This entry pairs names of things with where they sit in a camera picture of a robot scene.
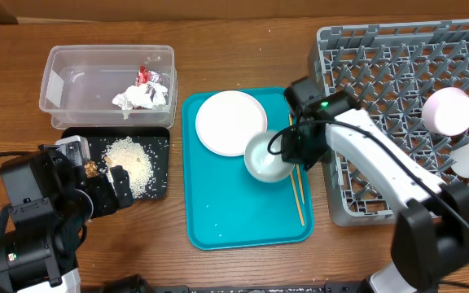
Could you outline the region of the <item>wooden chopstick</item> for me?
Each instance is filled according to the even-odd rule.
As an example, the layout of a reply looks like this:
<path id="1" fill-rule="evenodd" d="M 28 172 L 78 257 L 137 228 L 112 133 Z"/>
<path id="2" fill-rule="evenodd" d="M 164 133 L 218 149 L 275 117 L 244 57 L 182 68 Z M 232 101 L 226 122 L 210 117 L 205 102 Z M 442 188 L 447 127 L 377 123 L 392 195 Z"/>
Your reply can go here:
<path id="1" fill-rule="evenodd" d="M 291 179 L 291 186 L 292 186 L 293 194 L 294 194 L 295 201 L 296 201 L 296 208 L 297 208 L 297 211 L 298 211 L 298 216 L 300 218 L 300 224 L 301 224 L 301 226 L 305 226 L 305 220 L 304 220 L 304 217 L 303 217 L 303 212 L 302 212 L 302 208 L 300 206 L 300 200 L 299 200 L 298 192 L 297 192 L 297 189 L 296 189 L 296 181 L 295 181 L 295 178 L 294 178 L 292 172 L 289 173 L 289 177 Z"/>
<path id="2" fill-rule="evenodd" d="M 293 119 L 292 119 L 291 114 L 289 114 L 289 124 L 293 125 Z M 302 182 L 302 177 L 301 177 L 301 172 L 300 172 L 300 166 L 298 164 L 296 164 L 296 174 L 297 174 L 297 181 L 300 187 L 300 198 L 301 198 L 302 203 L 305 204 L 303 182 Z"/>

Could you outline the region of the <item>small pink plate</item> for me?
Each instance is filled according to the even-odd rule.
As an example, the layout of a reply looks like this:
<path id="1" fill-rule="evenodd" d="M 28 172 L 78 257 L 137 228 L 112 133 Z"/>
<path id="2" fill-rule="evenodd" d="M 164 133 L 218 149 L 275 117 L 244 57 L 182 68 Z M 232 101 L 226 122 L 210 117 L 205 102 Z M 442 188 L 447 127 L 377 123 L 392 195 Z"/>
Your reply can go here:
<path id="1" fill-rule="evenodd" d="M 427 99 L 421 117 L 431 133 L 459 135 L 469 129 L 469 95 L 455 87 L 440 89 Z"/>

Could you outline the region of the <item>large white plate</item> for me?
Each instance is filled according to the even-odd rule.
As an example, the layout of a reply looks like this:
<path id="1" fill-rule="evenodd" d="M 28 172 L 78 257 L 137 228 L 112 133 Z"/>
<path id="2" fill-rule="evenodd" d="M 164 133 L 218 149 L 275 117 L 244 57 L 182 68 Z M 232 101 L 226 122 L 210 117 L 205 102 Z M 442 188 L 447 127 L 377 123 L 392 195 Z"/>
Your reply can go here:
<path id="1" fill-rule="evenodd" d="M 195 119 L 199 140 L 222 156 L 243 155 L 249 141 L 268 128 L 263 106 L 250 94 L 227 90 L 207 98 Z"/>

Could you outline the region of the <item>red foil snack wrapper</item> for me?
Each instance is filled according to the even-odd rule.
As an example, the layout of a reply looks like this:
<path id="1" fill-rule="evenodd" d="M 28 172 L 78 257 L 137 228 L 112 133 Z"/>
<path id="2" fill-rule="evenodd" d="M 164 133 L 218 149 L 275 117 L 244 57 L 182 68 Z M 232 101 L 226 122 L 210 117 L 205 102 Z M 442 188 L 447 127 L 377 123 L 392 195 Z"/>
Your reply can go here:
<path id="1" fill-rule="evenodd" d="M 162 77 L 158 72 L 148 70 L 141 66 L 136 80 L 137 93 L 134 95 L 134 107 L 140 109 L 151 109 L 160 102 L 156 101 L 156 96 L 162 86 Z"/>

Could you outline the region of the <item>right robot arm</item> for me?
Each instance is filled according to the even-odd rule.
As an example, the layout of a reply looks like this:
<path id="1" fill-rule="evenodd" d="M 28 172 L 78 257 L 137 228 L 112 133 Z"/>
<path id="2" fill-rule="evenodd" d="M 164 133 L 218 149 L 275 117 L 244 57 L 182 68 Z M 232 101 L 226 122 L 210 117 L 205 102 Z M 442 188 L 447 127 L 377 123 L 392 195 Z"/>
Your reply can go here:
<path id="1" fill-rule="evenodd" d="M 469 265 L 469 187 L 447 184 L 412 160 L 348 92 L 324 96 L 308 77 L 284 90 L 294 124 L 278 132 L 285 162 L 311 169 L 329 151 L 344 156 L 383 196 L 396 226 L 391 263 L 361 292 L 436 292 Z"/>

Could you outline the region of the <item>brown food scrap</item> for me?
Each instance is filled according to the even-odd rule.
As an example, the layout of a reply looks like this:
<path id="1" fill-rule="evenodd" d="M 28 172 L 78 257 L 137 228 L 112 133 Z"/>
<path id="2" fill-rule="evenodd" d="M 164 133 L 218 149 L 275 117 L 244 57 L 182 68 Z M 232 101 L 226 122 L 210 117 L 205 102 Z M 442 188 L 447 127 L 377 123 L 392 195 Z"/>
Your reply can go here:
<path id="1" fill-rule="evenodd" d="M 88 160 L 84 163 L 84 169 L 85 169 L 85 174 L 88 178 L 97 177 L 99 175 L 98 166 L 92 160 Z"/>

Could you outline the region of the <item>grey bowl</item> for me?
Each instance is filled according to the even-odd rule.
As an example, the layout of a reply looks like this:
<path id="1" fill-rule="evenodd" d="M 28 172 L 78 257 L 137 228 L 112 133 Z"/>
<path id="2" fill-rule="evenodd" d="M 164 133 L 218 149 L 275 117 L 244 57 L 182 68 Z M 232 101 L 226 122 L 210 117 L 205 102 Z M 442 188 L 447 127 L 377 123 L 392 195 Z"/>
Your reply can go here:
<path id="1" fill-rule="evenodd" d="M 288 177 L 294 164 L 282 160 L 280 154 L 268 152 L 268 145 L 277 131 L 266 131 L 254 136 L 246 146 L 244 163 L 248 172 L 258 181 L 275 183 Z"/>

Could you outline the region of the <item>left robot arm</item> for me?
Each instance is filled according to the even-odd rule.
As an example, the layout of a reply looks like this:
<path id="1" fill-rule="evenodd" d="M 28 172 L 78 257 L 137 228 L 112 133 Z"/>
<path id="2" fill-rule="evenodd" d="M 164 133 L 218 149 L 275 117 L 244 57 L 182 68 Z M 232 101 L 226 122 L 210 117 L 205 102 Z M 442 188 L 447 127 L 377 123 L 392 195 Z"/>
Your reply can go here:
<path id="1" fill-rule="evenodd" d="M 43 148 L 2 164 L 9 205 L 0 215 L 0 292 L 78 292 L 76 252 L 88 220 L 134 202 L 129 174 L 88 175 L 86 160 Z"/>

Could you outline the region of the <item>white napkin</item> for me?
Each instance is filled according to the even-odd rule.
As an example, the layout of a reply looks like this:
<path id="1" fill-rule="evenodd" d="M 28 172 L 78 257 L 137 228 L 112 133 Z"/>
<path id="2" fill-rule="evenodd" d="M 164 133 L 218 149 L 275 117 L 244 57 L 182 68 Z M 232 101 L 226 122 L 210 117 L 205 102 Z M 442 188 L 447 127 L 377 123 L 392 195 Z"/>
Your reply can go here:
<path id="1" fill-rule="evenodd" d="M 153 109 L 166 104 L 169 90 L 164 85 L 148 81 L 140 85 L 131 85 L 124 93 L 116 95 L 112 104 L 122 110 Z"/>

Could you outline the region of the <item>pile of rice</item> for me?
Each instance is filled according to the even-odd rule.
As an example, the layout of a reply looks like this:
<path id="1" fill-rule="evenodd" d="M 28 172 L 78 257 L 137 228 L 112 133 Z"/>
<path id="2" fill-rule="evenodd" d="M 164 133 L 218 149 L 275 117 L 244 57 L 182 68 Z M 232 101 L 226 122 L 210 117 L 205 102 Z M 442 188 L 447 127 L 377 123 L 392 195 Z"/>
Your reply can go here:
<path id="1" fill-rule="evenodd" d="M 110 168 L 120 165 L 129 174 L 129 185 L 136 200 L 158 200 L 168 189 L 169 138 L 92 137 L 90 158 L 99 174 L 112 182 Z"/>

